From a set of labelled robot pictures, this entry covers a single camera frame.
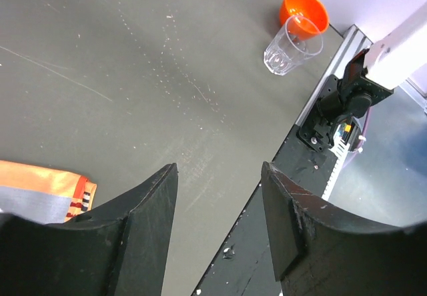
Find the clear plastic cup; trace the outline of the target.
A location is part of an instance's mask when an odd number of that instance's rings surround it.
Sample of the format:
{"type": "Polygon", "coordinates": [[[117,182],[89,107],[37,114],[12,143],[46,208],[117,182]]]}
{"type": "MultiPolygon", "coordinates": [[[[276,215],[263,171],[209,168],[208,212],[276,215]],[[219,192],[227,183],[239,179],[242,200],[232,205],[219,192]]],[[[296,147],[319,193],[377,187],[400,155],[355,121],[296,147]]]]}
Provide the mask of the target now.
{"type": "Polygon", "coordinates": [[[274,75],[284,76],[319,55],[324,40],[318,27],[302,15],[293,15],[264,51],[264,65],[274,75]]]}

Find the orange bowl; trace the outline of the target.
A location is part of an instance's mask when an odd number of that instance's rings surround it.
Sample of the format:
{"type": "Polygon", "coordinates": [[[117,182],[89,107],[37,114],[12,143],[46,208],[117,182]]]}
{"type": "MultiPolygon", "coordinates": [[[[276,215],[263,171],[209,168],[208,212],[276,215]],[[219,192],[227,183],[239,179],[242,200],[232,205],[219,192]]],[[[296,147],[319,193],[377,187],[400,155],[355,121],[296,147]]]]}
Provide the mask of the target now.
{"type": "Polygon", "coordinates": [[[283,0],[280,25],[288,24],[288,33],[308,40],[326,32],[329,15],[320,0],[283,0]]]}

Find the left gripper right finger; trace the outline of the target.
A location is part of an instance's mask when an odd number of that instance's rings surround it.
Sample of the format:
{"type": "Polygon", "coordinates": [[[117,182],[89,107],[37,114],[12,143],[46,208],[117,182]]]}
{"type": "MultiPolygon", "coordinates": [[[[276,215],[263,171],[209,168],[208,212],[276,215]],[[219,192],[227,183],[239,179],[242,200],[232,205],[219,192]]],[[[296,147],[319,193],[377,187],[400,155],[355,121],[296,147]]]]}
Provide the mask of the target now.
{"type": "Polygon", "coordinates": [[[284,295],[425,295],[426,224],[345,211],[262,165],[274,276],[284,295]]]}

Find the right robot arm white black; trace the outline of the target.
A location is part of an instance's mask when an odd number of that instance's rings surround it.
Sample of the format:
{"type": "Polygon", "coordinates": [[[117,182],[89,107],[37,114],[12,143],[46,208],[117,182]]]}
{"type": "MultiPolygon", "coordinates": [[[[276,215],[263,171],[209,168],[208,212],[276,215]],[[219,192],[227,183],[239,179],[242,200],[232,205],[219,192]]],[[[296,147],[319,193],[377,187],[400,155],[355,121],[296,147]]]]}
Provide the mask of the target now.
{"type": "Polygon", "coordinates": [[[336,91],[316,103],[321,122],[332,126],[349,117],[363,117],[424,64],[426,5],[350,60],[336,91]]]}

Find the patterned orange red cloth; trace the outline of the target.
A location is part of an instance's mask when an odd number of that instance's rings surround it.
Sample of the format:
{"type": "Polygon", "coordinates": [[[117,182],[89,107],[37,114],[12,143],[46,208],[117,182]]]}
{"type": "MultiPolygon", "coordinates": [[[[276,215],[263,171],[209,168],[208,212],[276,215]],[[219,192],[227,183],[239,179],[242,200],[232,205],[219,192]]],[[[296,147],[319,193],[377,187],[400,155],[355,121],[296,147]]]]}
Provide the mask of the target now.
{"type": "Polygon", "coordinates": [[[64,223],[92,208],[97,185],[70,171],[1,161],[1,212],[64,223]]]}

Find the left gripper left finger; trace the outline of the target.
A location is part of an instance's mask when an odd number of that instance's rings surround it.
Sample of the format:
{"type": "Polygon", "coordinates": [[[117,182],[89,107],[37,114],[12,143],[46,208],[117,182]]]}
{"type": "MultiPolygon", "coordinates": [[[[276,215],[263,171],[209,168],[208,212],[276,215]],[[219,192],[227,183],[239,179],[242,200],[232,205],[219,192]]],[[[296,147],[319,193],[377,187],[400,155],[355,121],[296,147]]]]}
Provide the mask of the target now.
{"type": "Polygon", "coordinates": [[[178,190],[175,163],[65,223],[1,214],[2,295],[160,295],[178,190]]]}

